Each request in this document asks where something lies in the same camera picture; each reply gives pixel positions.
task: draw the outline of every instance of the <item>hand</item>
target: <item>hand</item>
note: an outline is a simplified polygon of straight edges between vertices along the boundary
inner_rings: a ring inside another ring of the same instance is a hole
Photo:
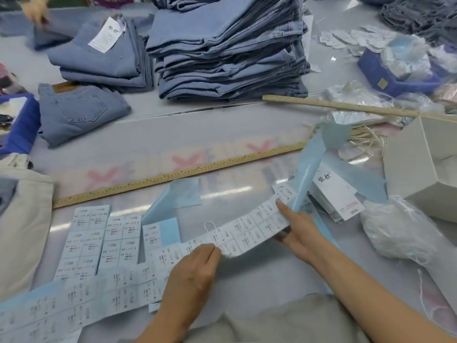
[[[25,16],[40,28],[43,28],[49,16],[48,6],[45,0],[30,0],[21,5]]]
[[[276,206],[290,223],[290,232],[286,236],[279,235],[280,241],[300,260],[314,266],[330,242],[319,232],[310,215],[295,213],[280,200],[276,201]]]
[[[180,341],[187,334],[208,301],[220,260],[219,248],[202,244],[172,269],[156,315],[162,330],[176,335],[166,341]]]

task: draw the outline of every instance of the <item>beige fabric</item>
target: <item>beige fabric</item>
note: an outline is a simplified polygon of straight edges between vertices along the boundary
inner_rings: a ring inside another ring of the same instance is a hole
[[[0,160],[0,177],[19,180],[0,216],[0,302],[30,290],[51,225],[53,182],[28,170],[28,162],[23,154]]]
[[[121,340],[119,343],[134,341]],[[255,318],[223,315],[191,330],[184,343],[369,343],[346,309],[333,296],[313,294],[267,310]]]

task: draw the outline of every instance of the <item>white table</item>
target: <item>white table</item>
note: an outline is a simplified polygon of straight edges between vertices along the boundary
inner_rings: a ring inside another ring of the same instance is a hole
[[[356,4],[354,0],[308,1],[314,13],[313,35],[319,30],[349,30],[368,23],[379,25],[374,10]],[[43,54],[27,49],[22,38],[0,38],[0,47],[0,62],[18,74],[32,92],[36,92],[39,82],[61,81],[58,69],[52,67]],[[322,74],[311,73],[304,78],[310,94],[318,94],[328,86],[344,84],[350,79],[365,82],[355,64],[341,63],[344,55],[344,51],[313,42],[309,60],[320,66]],[[173,115],[213,105],[168,103],[159,100],[157,92],[126,98],[134,112],[123,120],[54,150],[47,149],[43,140],[37,140],[31,159],[37,171],[56,179],[57,196],[169,172],[174,166],[170,160],[173,155],[189,158],[200,152],[204,163],[245,154],[255,147],[293,143],[304,139],[308,132],[303,122],[314,124],[324,113],[322,109],[305,106],[254,104]],[[220,226],[257,206],[271,195],[271,184],[289,177],[297,158],[297,154],[282,155],[202,176],[202,205],[177,210],[181,240],[184,242],[205,232],[205,221]],[[376,160],[367,161],[363,166],[382,172]],[[87,176],[89,171],[95,171],[104,177],[112,168],[117,168],[113,178],[93,183]],[[144,213],[164,188],[165,185],[146,188],[83,206],[111,204],[113,213]],[[74,209],[54,211],[35,287],[53,279]],[[322,215],[347,255],[408,305],[424,313],[419,297],[418,267],[413,262],[388,260],[376,254],[357,217],[336,224],[326,214]],[[453,225],[441,222],[440,226],[447,234],[452,232]],[[457,241],[457,236],[450,237]],[[447,306],[426,272],[423,289],[428,311],[436,306]],[[195,326],[214,321],[224,311],[250,316],[322,291],[325,291],[324,283],[310,267],[283,247],[266,242],[246,256],[221,265],[216,287]],[[456,330],[455,315],[446,308],[440,311],[444,317],[440,323]],[[150,319],[146,308],[107,318],[84,329],[79,342],[112,343],[119,338],[133,338]]]

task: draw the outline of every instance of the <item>yardstick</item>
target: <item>yardstick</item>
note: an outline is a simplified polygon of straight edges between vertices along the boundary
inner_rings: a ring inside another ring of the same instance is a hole
[[[407,116],[407,117],[411,117],[411,118],[416,118],[418,116],[424,116],[424,117],[436,118],[436,119],[442,119],[442,120],[457,121],[457,117],[455,117],[455,116],[443,115],[443,114],[440,114],[437,112],[436,113],[422,113],[419,111],[411,111],[411,110],[399,109],[399,108],[355,105],[353,103],[324,101],[324,100],[316,100],[316,99],[301,98],[301,97],[264,95],[262,97],[262,100],[271,101],[271,102],[296,103],[296,104],[300,104],[300,105],[334,108],[334,109],[340,109],[340,110],[344,110],[344,111],[374,113],[374,114],[378,114],[378,115],[382,115],[382,116]]]
[[[243,156],[237,156],[234,158],[213,162],[206,165],[188,168],[182,171],[171,172],[166,174],[160,174],[151,178],[146,178],[140,181],[134,181],[126,184],[118,184],[113,187],[106,187],[98,190],[84,192],[82,194],[67,196],[58,198],[53,201],[53,209],[72,206],[74,204],[83,203],[87,201],[96,200],[98,198],[104,198],[112,195],[121,194],[145,187],[152,187],[157,184],[171,182],[175,179],[187,178],[197,176],[202,173],[208,173],[216,170],[220,170],[227,167],[245,164],[247,162],[269,158],[271,156],[290,153],[295,150],[300,150],[305,147],[306,142],[299,142],[291,145],[285,145],[282,147],[266,150],[259,153],[252,153]]]

